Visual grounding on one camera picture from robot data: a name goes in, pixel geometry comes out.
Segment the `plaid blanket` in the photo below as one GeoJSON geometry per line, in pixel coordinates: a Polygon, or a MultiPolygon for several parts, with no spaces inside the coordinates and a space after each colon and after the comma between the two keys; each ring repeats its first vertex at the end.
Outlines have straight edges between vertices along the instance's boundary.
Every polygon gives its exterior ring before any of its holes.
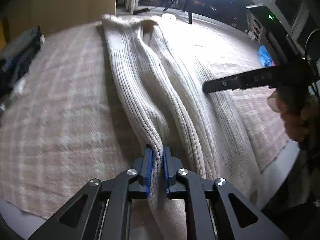
{"type": "MultiPolygon", "coordinates": [[[[200,31],[192,35],[198,49],[219,49],[220,57],[209,57],[212,67],[226,75],[260,67],[257,48],[243,33],[196,20],[192,28],[200,31]]],[[[230,93],[263,171],[287,139],[266,104],[271,91],[230,93]]],[[[114,178],[141,154],[116,92],[101,23],[48,37],[23,94],[1,118],[0,196],[48,218],[89,179],[114,178]]]]}

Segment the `knit garment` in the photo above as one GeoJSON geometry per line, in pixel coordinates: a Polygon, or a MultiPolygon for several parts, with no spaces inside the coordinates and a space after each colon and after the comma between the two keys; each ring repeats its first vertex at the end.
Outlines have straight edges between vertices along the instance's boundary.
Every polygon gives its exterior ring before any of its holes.
{"type": "Polygon", "coordinates": [[[104,15],[102,24],[120,101],[141,148],[150,144],[155,153],[148,201],[164,238],[187,239],[184,203],[167,200],[160,179],[165,145],[202,178],[224,177],[250,200],[263,197],[232,98],[202,92],[203,82],[218,75],[179,32],[185,23],[104,15]]]}

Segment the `triangular cutout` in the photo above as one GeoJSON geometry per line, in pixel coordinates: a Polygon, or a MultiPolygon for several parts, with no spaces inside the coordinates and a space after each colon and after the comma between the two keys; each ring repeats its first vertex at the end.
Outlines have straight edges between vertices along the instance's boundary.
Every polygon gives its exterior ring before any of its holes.
{"type": "Polygon", "coordinates": [[[253,214],[234,194],[228,195],[232,208],[236,214],[241,228],[246,228],[258,222],[258,217],[253,214]]]}
{"type": "Polygon", "coordinates": [[[64,224],[71,228],[76,228],[88,195],[82,195],[60,218],[59,223],[64,224]]]}

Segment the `pile of clothes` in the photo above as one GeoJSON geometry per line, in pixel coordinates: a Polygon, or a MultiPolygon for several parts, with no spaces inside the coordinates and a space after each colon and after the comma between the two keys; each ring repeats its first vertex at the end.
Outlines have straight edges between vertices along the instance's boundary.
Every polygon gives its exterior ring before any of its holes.
{"type": "Polygon", "coordinates": [[[0,116],[5,111],[5,101],[41,49],[41,36],[40,27],[32,28],[0,50],[0,116]]]}

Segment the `blue cloth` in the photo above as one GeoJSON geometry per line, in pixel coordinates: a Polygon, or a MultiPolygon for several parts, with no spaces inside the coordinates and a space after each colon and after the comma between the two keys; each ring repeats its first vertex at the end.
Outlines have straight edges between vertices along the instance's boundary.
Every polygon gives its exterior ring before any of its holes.
{"type": "Polygon", "coordinates": [[[261,66],[263,67],[271,67],[273,66],[273,60],[269,55],[265,46],[261,46],[258,50],[259,61],[261,66]]]}

